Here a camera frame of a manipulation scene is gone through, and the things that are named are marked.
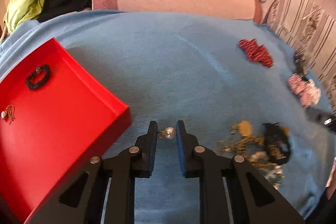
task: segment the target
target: pink patterned fabric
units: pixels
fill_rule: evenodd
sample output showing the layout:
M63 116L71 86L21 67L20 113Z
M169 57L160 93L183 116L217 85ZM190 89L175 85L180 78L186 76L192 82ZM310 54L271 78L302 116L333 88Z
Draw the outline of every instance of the pink patterned fabric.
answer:
M319 89L314 86L312 87L311 81L308 83L303 81L301 77L295 73L288 78L288 85L294 94L300 97L300 103L303 107L309 107L311 104L317 104L320 96L315 96Z
M301 77L295 73L291 77L288 78L288 84L294 94L298 95L304 91L306 88L305 82L301 79Z

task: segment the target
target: striped curtain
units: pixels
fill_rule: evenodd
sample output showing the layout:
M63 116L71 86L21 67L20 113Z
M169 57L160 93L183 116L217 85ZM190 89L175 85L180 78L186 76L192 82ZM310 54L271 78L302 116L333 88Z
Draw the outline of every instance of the striped curtain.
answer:
M319 78L336 113L335 20L312 0L275 0L267 24L294 50L300 50Z

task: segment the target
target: earring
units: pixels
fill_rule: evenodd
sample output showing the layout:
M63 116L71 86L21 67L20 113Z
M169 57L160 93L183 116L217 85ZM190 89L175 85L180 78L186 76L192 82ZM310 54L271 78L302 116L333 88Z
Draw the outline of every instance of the earring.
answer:
M6 118L8 116L8 118L10 119L9 124L11 124L15 119L14 111L15 111L15 109L14 109L13 105L7 106L6 109L1 112L1 119L6 120Z
M167 127L164 131L159 131L157 136L159 138L173 139L176 137L176 129L173 127Z

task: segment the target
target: blue blanket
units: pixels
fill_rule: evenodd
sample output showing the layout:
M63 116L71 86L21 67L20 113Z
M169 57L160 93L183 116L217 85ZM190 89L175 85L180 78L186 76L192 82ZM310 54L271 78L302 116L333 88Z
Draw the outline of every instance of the blue blanket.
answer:
M263 133L262 123L280 122L290 129L293 153L283 166L279 191L304 217L318 203L332 167L335 136L310 122L288 89L293 50L266 26L112 11L80 12L42 24L28 21L1 45L1 79L51 37L130 105L132 126L105 157L133 145L150 120L164 129L182 119L187 132L210 149L243 119L252 123L254 134ZM243 38L265 44L274 66L249 62L237 45ZM331 110L324 92L319 107ZM158 140L152 178L136 183L136 223L198 223L198 180L182 177L175 140Z

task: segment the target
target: gold jewelry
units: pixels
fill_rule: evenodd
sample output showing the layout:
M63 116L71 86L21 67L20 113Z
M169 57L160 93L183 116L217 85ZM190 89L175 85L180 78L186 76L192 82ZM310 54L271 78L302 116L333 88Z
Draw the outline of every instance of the gold jewelry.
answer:
M289 128L288 127L282 127L281 129L286 136L289 135Z
M8 117L10 119L9 124L11 124L15 117L14 117L14 106L13 105L8 105L4 111L1 112L1 119L6 120Z
M250 136L253 132L251 123L245 120L241 121L240 123L234 123L231 126L231 134L234 134L233 131L236 130L238 130L240 135L242 135L243 137Z

